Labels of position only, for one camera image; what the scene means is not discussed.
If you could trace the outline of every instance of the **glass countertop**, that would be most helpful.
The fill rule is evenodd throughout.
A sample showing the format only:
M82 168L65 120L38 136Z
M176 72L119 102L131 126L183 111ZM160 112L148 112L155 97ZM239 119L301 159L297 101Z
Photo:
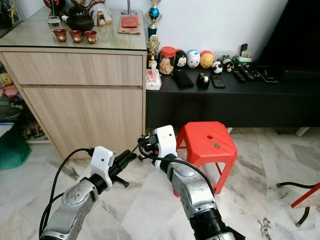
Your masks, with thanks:
M140 34L118 33L121 10L110 9L110 11L112 13L112 23L105 26L94 26L93 28L97 32L95 44L90 44L86 36L83 36L81 43L74 43L69 34L70 28L66 24L63 24L67 32L66 42L58 42L56 36L49 30L47 17L50 14L50 9L45 6L2 37L0 46L147 51L142 11L138 11Z

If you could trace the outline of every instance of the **white wall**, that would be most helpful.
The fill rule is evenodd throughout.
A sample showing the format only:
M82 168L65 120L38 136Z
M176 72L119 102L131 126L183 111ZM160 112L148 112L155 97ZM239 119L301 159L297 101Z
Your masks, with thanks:
M18 1L26 18L44 5L43 0ZM111 9L127 9L126 0L106 2ZM157 31L160 47L211 50L217 57L237 54L240 46L247 43L256 59L286 3L287 0L162 0L158 5L163 14ZM149 0L131 0L132 10L145 13L150 7Z
M24 20L31 17L45 5L43 0L16 0L16 2Z

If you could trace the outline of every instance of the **black teapot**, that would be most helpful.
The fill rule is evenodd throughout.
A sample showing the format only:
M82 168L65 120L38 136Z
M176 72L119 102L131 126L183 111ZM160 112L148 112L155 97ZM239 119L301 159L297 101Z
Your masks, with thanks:
M67 14L68 18L66 20L66 24L72 30L81 30L83 32L91 30L95 22L92 18L92 14L89 14L89 11L86 9L85 6L82 6L75 0L71 0L74 6L69 9Z

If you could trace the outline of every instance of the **black tv console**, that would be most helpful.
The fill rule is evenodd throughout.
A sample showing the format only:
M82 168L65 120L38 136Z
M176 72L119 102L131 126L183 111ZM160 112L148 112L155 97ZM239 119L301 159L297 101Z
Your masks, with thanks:
M199 73L210 69L188 68L196 83ZM320 127L320 81L239 82L223 72L226 88L179 89L169 75L162 75L159 91L146 92L146 127L182 127L192 121L219 121L226 127Z

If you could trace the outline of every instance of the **blue trophy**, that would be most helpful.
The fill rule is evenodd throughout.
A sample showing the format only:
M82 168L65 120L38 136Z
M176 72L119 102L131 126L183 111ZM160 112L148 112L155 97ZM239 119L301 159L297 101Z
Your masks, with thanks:
M157 33L157 24L162 19L162 14L160 14L157 7L157 4L159 4L161 0L150 0L150 2L153 4L153 6L150 8L149 12L145 13L145 19L150 24L148 26L148 39L150 39L152 35L155 35Z

